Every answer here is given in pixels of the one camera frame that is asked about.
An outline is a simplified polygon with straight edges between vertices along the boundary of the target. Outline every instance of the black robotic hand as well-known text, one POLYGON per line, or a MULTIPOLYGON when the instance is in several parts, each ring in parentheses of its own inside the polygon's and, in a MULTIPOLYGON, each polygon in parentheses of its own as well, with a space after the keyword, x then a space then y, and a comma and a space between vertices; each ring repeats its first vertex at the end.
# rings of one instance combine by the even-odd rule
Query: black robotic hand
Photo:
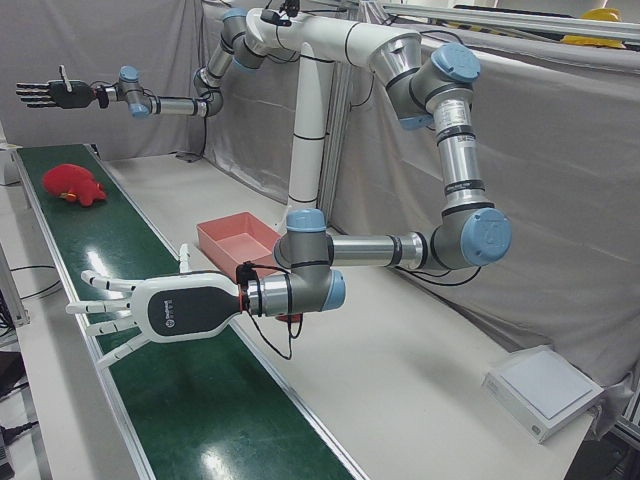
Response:
POLYGON ((61 80, 47 83, 18 83, 16 94, 29 108, 86 108, 96 97, 96 91, 79 80, 69 80, 60 65, 61 80))

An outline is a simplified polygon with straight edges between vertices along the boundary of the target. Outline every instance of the logo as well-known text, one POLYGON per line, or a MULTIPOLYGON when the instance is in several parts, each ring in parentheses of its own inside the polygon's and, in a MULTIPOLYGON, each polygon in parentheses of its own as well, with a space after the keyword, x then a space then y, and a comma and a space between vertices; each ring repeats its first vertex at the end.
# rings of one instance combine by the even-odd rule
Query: logo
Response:
POLYGON ((176 325, 176 321, 173 318, 173 300, 164 301, 164 324, 167 328, 173 328, 176 325))

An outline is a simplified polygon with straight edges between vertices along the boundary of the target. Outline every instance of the white robotic hand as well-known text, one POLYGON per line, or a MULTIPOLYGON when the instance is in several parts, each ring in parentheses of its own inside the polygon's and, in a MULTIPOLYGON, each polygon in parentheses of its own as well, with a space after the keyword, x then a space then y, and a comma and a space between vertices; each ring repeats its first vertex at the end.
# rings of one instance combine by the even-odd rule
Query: white robotic hand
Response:
POLYGON ((138 327, 141 333, 100 358, 100 368, 113 365, 148 342, 170 343, 218 335, 241 311, 239 287, 213 272, 189 272, 188 252, 180 250, 180 274, 147 280, 104 277, 91 270, 81 278, 109 291, 131 293, 117 300, 70 303, 70 314, 122 312, 120 318, 90 324, 87 335, 98 336, 138 327))

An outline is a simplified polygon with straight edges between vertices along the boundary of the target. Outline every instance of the white table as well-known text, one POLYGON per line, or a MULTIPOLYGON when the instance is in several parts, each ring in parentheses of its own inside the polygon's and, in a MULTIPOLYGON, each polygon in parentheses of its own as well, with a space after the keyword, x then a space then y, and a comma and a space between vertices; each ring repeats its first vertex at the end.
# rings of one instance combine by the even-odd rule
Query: white table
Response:
MULTIPOLYGON (((170 243, 191 244, 194 267, 210 268, 196 249, 197 223, 250 211, 274 225, 284 211, 205 162, 164 156, 108 167, 170 243)), ((292 361, 277 357, 246 316, 238 323, 371 479, 564 478, 589 415, 537 445, 481 389, 502 348, 392 272, 341 270, 345 305, 305 316, 292 361)), ((261 325, 286 346, 282 323, 261 325)))

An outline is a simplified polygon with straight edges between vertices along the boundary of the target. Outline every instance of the robotic arm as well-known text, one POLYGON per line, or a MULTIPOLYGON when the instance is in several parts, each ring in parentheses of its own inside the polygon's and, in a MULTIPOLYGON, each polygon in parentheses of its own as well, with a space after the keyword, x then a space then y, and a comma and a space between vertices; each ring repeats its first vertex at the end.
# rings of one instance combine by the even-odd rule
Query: robotic arm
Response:
POLYGON ((149 115, 211 117, 222 109, 220 84, 234 54, 251 64, 251 55, 244 45, 245 15, 243 10, 234 8, 223 16, 220 44, 207 65, 197 70, 193 78, 197 98, 154 95, 142 87, 138 70, 132 66, 122 67, 118 80, 112 85, 93 87, 79 80, 69 80, 61 65, 60 80, 18 83, 16 93, 29 108, 86 108, 97 100, 102 109, 113 102, 126 102, 134 118, 149 115))
POLYGON ((100 366, 118 361, 149 341, 215 336, 243 311, 277 316, 338 308, 345 300, 346 287, 332 265, 448 271, 481 267, 498 261, 508 251, 509 221, 487 199, 476 160, 470 103, 480 64, 473 53, 462 45, 448 44, 422 64, 421 37, 416 32, 295 13, 285 17, 254 9, 245 19, 239 9, 228 11, 218 48, 207 66, 196 72, 198 99, 149 95, 131 67, 123 67, 112 86, 92 89, 82 82, 69 82, 62 74, 61 81, 21 84, 19 88, 24 90, 19 95, 34 108, 82 108, 98 99, 103 107, 109 101, 126 101, 134 116, 174 113, 206 117, 222 106, 220 82, 232 62, 255 70, 278 48, 304 52, 304 58, 312 62, 347 62, 370 70, 382 82, 405 129, 435 122, 446 197, 442 224, 427 233, 328 236, 320 210, 294 210, 287 215, 287 233, 273 252, 278 264, 289 270, 284 274, 254 277, 236 285, 220 274, 182 269, 173 277, 133 282, 85 272, 83 280, 98 288, 131 292, 125 300, 70 304, 69 313, 130 310, 122 319, 89 325, 88 334, 133 327, 141 330, 137 337, 105 355, 100 366))

